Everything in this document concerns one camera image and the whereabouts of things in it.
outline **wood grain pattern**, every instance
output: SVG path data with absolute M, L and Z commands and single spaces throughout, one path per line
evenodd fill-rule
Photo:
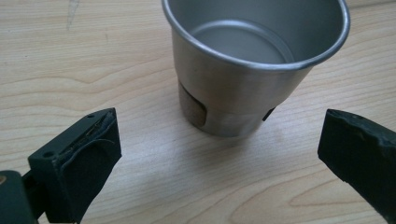
M 257 132 L 223 139 L 181 114 L 160 1 L 2 1 L 0 170 L 24 174 L 51 138 L 115 106 L 123 157 L 84 224 L 385 223 L 317 155 L 327 108 L 396 130 L 396 2 L 347 3 L 343 48 Z

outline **metal container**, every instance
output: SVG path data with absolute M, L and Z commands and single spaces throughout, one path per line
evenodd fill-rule
M 187 119 L 246 135 L 347 39 L 344 0 L 163 0 Z

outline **stainless steel cup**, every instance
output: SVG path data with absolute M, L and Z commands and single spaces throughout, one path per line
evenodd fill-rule
M 344 0 L 163 0 L 187 119 L 246 135 L 347 39 Z

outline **light wood tabletop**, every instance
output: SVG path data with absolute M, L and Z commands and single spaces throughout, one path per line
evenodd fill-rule
M 258 131 L 220 138 L 181 113 L 161 1 L 2 0 L 0 170 L 116 107 L 122 158 L 83 224 L 386 223 L 318 159 L 327 108 L 396 131 L 396 1 L 347 3 L 341 50 Z

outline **scratch on table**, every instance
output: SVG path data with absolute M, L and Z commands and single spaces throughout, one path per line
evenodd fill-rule
M 67 15 L 67 30 L 70 30 L 70 26 L 72 25 L 73 19 L 76 14 L 76 10 L 78 8 L 79 0 L 69 0 L 69 13 Z

